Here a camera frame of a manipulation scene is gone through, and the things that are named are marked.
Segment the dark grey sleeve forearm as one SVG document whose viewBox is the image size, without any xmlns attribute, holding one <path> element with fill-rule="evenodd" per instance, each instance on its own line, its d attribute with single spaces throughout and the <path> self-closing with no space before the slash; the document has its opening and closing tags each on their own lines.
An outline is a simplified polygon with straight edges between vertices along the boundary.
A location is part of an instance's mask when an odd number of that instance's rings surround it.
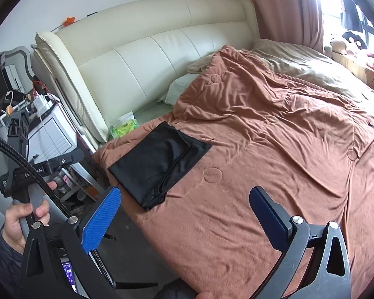
<svg viewBox="0 0 374 299">
<path fill-rule="evenodd" d="M 0 282 L 12 298 L 19 298 L 23 255 L 0 238 Z"/>
</svg>

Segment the person's left hand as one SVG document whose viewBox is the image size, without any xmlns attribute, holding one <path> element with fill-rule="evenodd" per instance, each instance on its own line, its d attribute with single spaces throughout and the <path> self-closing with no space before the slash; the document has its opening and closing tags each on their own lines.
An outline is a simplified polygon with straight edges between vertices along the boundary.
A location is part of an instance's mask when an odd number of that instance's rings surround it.
<svg viewBox="0 0 374 299">
<path fill-rule="evenodd" d="M 20 224 L 20 219 L 34 213 L 39 221 L 48 225 L 50 221 L 50 204 L 43 200 L 39 207 L 33 208 L 31 203 L 11 205 L 5 213 L 2 237 L 4 241 L 15 251 L 23 254 L 26 239 Z"/>
</svg>

